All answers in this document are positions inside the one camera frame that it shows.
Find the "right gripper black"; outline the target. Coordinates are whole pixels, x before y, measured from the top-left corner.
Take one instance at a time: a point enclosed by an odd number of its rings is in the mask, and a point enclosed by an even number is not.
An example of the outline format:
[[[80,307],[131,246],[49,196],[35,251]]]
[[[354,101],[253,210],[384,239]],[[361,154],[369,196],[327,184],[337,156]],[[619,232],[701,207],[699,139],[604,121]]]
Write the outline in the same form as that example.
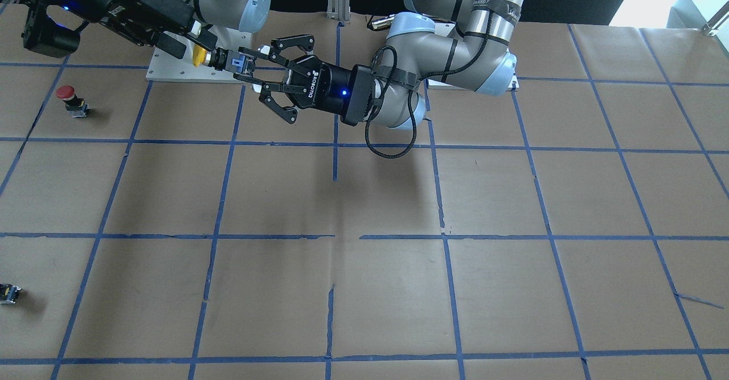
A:
[[[86,23],[99,23],[139,47],[156,47],[182,60],[187,45],[175,36],[207,51],[217,36],[193,19],[193,8],[183,0],[23,0],[28,6],[23,46],[34,53],[65,58],[80,45],[81,27],[64,27],[48,14],[50,6],[66,8]]]

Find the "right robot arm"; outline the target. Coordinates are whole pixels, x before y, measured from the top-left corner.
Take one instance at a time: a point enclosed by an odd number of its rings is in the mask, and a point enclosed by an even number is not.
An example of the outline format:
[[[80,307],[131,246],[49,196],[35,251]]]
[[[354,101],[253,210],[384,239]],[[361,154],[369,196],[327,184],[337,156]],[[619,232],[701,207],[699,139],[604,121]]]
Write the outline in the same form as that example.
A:
[[[217,25],[257,32],[265,24],[271,0],[15,0],[28,7],[23,45],[27,50],[65,58],[80,45],[83,27],[70,29],[47,14],[58,6],[83,20],[98,23],[139,47],[157,47],[182,58],[185,46],[172,40],[179,35],[213,50],[216,36],[203,31]]]

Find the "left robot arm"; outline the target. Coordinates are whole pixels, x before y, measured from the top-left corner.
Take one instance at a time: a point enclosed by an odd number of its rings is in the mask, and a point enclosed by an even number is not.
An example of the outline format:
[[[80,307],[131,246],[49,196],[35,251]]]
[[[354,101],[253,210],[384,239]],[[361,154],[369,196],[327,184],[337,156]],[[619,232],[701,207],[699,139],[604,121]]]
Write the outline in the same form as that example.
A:
[[[300,110],[411,129],[426,115],[417,89],[432,79],[494,96],[510,84],[517,58],[510,38],[524,0],[404,0],[408,10],[391,17],[383,47],[369,65],[342,68],[313,55],[312,35],[276,38],[257,51],[231,51],[234,78],[252,84],[259,99],[294,123]]]

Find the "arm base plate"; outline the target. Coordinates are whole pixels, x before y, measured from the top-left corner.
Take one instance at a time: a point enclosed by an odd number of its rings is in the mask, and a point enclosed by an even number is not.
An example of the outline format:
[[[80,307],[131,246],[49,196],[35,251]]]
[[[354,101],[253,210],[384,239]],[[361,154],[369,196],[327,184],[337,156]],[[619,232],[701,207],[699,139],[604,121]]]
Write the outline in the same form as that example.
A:
[[[149,61],[146,79],[166,83],[214,83],[244,84],[229,71],[217,71],[211,67],[193,66],[193,43],[186,42],[186,52],[180,60],[160,48],[155,48]]]
[[[435,78],[427,79],[430,87],[447,90],[466,90],[480,94],[499,96],[520,88],[520,83],[515,75],[515,68],[507,63],[505,66],[497,65],[492,71],[485,72],[478,79],[472,81],[448,82],[438,81]]]

